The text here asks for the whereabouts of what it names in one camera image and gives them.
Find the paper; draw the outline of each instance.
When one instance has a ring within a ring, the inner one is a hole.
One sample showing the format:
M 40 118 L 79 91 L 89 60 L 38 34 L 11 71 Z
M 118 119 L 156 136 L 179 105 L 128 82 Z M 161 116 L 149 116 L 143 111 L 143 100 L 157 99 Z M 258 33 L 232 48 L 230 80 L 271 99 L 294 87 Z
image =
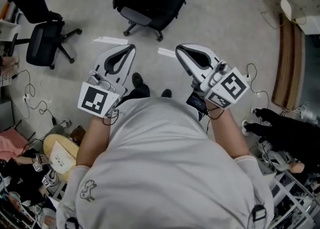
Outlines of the paper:
M 54 143 L 49 160 L 51 167 L 60 174 L 65 174 L 76 165 L 76 159 L 58 141 Z
M 94 39 L 93 41 L 99 42 L 99 43 L 111 43 L 111 44 L 119 44 L 119 45 L 127 45 L 128 44 L 127 39 L 118 39 L 118 38 L 113 38 L 113 37 L 108 37 L 108 36 L 99 37 L 97 39 Z
M 169 50 L 169 49 L 165 49 L 163 47 L 160 47 L 158 49 L 158 54 L 161 54 L 161 55 L 164 55 L 164 56 L 167 56 L 167 57 L 171 57 L 171 58 L 175 58 L 175 59 L 177 58 L 175 51 Z

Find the black shoe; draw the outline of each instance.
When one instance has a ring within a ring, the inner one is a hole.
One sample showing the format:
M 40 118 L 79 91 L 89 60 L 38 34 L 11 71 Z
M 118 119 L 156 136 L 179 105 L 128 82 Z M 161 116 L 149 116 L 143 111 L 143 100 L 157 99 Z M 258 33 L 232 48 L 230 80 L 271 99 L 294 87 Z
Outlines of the black shoe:
M 134 74 L 132 74 L 132 84 L 135 88 L 144 84 L 144 80 L 142 79 L 142 77 L 139 73 L 135 72 Z
M 162 92 L 161 97 L 163 98 L 172 98 L 172 92 L 170 89 L 165 89 L 164 92 Z

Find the hand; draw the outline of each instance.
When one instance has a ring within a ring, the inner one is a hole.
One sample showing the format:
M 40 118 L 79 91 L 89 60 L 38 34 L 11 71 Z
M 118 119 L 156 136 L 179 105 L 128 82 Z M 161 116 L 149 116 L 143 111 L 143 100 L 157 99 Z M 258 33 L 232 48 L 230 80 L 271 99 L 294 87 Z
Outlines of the hand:
M 208 108 L 209 110 L 213 110 L 213 109 L 217 109 L 219 108 L 219 106 L 215 105 L 214 103 L 208 101 L 208 100 L 204 100 L 205 101 L 205 105 L 206 108 Z

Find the foot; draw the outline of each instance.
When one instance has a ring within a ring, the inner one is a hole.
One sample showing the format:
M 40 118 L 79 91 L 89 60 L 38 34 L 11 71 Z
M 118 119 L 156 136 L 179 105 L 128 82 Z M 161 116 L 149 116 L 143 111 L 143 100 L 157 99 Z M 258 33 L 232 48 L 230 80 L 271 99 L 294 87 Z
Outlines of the foot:
M 241 121 L 241 127 L 242 127 L 242 134 L 244 134 L 245 136 L 249 136 L 250 132 L 246 130 L 245 126 L 248 124 L 249 122 L 247 122 L 245 119 L 243 121 Z
M 161 95 L 161 97 L 163 97 L 163 98 L 172 98 L 172 92 L 171 92 L 171 90 L 170 89 L 165 89 L 164 90 L 164 92 L 162 92 L 162 95 Z
M 141 75 L 135 72 L 132 75 L 132 84 L 135 88 L 139 87 L 140 85 L 144 84 L 144 80 L 142 79 Z
M 259 108 L 259 107 L 257 107 L 257 108 L 251 108 L 251 109 L 250 109 L 250 114 L 255 115 L 256 112 L 257 112 L 257 109 L 260 109 L 260 108 Z

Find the floor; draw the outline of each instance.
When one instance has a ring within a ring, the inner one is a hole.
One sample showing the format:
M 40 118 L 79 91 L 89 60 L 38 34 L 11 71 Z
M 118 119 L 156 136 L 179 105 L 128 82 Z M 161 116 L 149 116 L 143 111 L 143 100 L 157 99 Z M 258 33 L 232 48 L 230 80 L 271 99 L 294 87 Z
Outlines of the floor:
M 184 43 L 195 43 L 211 48 L 220 59 L 227 61 L 246 74 L 248 63 L 254 63 L 258 74 L 254 81 L 255 90 L 266 90 L 272 95 L 279 55 L 279 31 L 271 28 L 261 17 L 260 12 L 267 10 L 261 0 L 186 0 L 178 19 L 163 31 L 164 40 L 156 41 L 151 29 L 138 28 L 134 34 L 124 37 L 128 20 L 112 8 L 112 0 L 46 0 L 51 11 L 61 14 L 65 20 L 65 32 L 75 28 L 83 30 L 82 35 L 75 35 L 65 44 L 65 49 L 75 57 L 75 63 L 69 62 L 60 51 L 56 54 L 55 69 L 36 67 L 26 63 L 27 45 L 17 46 L 16 56 L 20 57 L 20 70 L 27 69 L 31 74 L 31 83 L 35 87 L 35 97 L 30 105 L 35 107 L 45 100 L 48 109 L 58 121 L 69 118 L 73 122 L 71 129 L 78 125 L 86 128 L 90 115 L 77 108 L 78 97 L 83 81 L 87 81 L 89 71 L 98 56 L 114 47 L 114 44 L 93 41 L 99 37 L 128 39 L 136 46 L 136 56 L 125 87 L 133 88 L 131 75 L 139 72 L 146 84 L 152 89 L 151 95 L 160 96 L 166 88 L 172 90 L 173 98 L 185 102 L 192 93 L 192 78 L 187 75 L 176 58 L 158 54 L 158 48 L 175 50 Z M 22 16 L 20 38 L 29 38 L 34 25 Z M 255 70 L 249 67 L 253 77 Z M 22 96 L 28 83 L 28 74 L 22 73 L 9 87 L 9 93 L 19 111 L 28 115 Z M 236 122 L 253 119 L 251 107 L 267 106 L 265 94 L 255 95 L 248 91 L 231 108 Z M 14 108 L 16 118 L 21 115 Z M 201 121 L 207 128 L 208 118 Z M 30 112 L 30 117 L 23 126 L 26 131 L 35 131 L 37 137 L 44 136 L 51 128 L 51 115 L 40 115 L 37 110 Z M 213 138 L 212 130 L 208 135 Z

